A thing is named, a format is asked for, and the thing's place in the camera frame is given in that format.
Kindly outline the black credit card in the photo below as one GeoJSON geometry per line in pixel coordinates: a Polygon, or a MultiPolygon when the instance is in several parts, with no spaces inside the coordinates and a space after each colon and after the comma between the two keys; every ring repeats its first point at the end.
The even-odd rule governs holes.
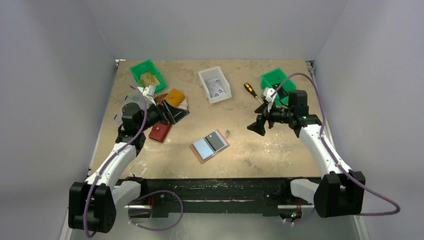
{"type": "Polygon", "coordinates": [[[217,131],[209,133],[204,137],[204,139],[214,152],[219,152],[221,149],[227,146],[226,141],[223,140],[221,134],[217,131]]]}

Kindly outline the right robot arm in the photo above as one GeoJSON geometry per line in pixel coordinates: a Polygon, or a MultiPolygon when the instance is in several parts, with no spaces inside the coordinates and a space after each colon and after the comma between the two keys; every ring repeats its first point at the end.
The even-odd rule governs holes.
{"type": "Polygon", "coordinates": [[[266,87],[263,100],[256,110],[256,121],[247,129],[261,136],[266,134],[265,124],[272,128],[275,123],[287,124],[306,146],[315,160],[321,175],[320,183],[307,179],[295,179],[281,189],[280,196],[288,204],[299,198],[312,203],[321,218],[357,215],[362,211],[365,184],[362,172],[352,169],[341,159],[335,149],[326,145],[328,137],[321,131],[319,117],[309,113],[308,95],[304,90],[289,92],[288,107],[274,103],[276,90],[266,87]]]}

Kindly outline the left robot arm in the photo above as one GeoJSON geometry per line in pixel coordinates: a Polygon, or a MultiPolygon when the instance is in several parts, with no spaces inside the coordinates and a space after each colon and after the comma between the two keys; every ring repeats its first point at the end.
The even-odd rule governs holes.
{"type": "Polygon", "coordinates": [[[131,201],[146,203],[149,191],[141,180],[126,180],[117,186],[127,166],[142,151],[144,131],[155,124],[176,124],[189,115],[189,111],[162,101],[140,107],[130,102],[122,107],[122,123],[112,151],[100,167],[83,182],[74,182],[69,189],[68,226],[83,230],[86,237],[108,233],[116,220],[118,206],[131,201]]]}

